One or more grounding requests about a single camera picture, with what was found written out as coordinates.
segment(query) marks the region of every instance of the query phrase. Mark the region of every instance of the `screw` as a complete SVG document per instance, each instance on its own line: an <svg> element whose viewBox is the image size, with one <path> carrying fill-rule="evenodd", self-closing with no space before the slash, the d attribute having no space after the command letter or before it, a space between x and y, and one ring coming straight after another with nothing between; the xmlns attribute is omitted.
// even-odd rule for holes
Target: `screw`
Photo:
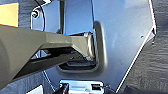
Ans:
<svg viewBox="0 0 168 94"><path fill-rule="evenodd" d="M71 57L70 60L74 59L74 57Z"/></svg>
<svg viewBox="0 0 168 94"><path fill-rule="evenodd" d="M37 11L33 11L31 13L31 15L32 15L32 17L37 18L38 17L38 12Z"/></svg>
<svg viewBox="0 0 168 94"><path fill-rule="evenodd" d="M155 42L153 41L153 42L152 42L152 45L153 45L154 43L155 43Z"/></svg>

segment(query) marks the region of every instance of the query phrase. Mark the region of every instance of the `rectangular opening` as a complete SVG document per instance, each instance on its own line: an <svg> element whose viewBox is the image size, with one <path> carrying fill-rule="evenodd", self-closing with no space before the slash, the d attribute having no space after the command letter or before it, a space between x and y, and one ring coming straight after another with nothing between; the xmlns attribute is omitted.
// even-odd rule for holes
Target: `rectangular opening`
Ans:
<svg viewBox="0 0 168 94"><path fill-rule="evenodd" d="M100 84L91 84L92 90L101 90Z"/></svg>

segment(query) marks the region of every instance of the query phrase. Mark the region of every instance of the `gray surface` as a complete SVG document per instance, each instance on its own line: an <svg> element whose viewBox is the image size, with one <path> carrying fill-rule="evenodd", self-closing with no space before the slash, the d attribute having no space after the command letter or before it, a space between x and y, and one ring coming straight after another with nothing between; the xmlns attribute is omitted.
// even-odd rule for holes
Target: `gray surface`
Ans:
<svg viewBox="0 0 168 94"><path fill-rule="evenodd" d="M168 92L168 1L152 1L157 25L155 44L141 51L120 92L126 85Z"/></svg>
<svg viewBox="0 0 168 94"><path fill-rule="evenodd" d="M65 3L65 27L64 34L72 35L83 32L93 31L93 17L91 0L68 0ZM60 29L59 1L55 0L50 4L43 6L46 32L56 33ZM40 12L38 18L32 18L32 29L43 29L43 16Z"/></svg>
<svg viewBox="0 0 168 94"><path fill-rule="evenodd" d="M57 6L55 2L57 1L43 6L44 11L48 11L47 8L49 7ZM46 13L46 18L53 17L53 20L57 18L49 14L51 13ZM82 73L69 74L69 72L61 72L53 67L46 70L49 78L54 84L59 84L61 79L99 80L104 84L111 85L111 88L117 91L123 79L125 79L124 77L127 75L129 67L134 63L142 46L155 27L151 14L148 0L126 0L125 2L118 0L66 1L65 34L93 31L92 24L94 18L94 21L100 22L102 26L102 30L95 28L95 32L102 32L100 35L103 36L103 43L96 41L104 47L96 48L97 51L95 52L100 53L102 49L105 49L103 52L105 54L97 54L99 66L94 71L90 71L89 74L85 71ZM43 19L39 18L33 19L33 29L42 28L43 26L40 25L42 21Z"/></svg>
<svg viewBox="0 0 168 94"><path fill-rule="evenodd" d="M19 2L19 27L30 29L30 13L37 4L33 0L1 0L0 4ZM8 84L0 94L26 94L28 91L43 85L44 94L51 94L52 89L42 73L37 73L14 83Z"/></svg>
<svg viewBox="0 0 168 94"><path fill-rule="evenodd" d="M36 4L30 0L19 2L19 26L30 28L30 13ZM168 92L168 1L153 0L153 5L157 23L155 44L149 49L141 51L141 54L124 81L120 90L121 92L125 88L125 85L132 85L143 90ZM9 84L0 91L0 94L25 94L25 92L40 84L45 86L45 94L51 94L51 89L41 73Z"/></svg>

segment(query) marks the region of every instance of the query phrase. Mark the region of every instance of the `gray plastic panel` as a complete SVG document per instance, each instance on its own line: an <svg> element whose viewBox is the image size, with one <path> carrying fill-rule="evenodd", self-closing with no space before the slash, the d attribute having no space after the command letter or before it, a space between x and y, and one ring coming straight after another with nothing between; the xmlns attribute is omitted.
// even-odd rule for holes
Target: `gray plastic panel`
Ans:
<svg viewBox="0 0 168 94"><path fill-rule="evenodd" d="M67 0L65 34L92 31L93 19L100 23L100 30L93 32L97 43L102 44L96 49L99 67L89 73L66 73L53 67L46 70L51 82L102 81L118 91L156 27L151 10L150 0Z"/></svg>

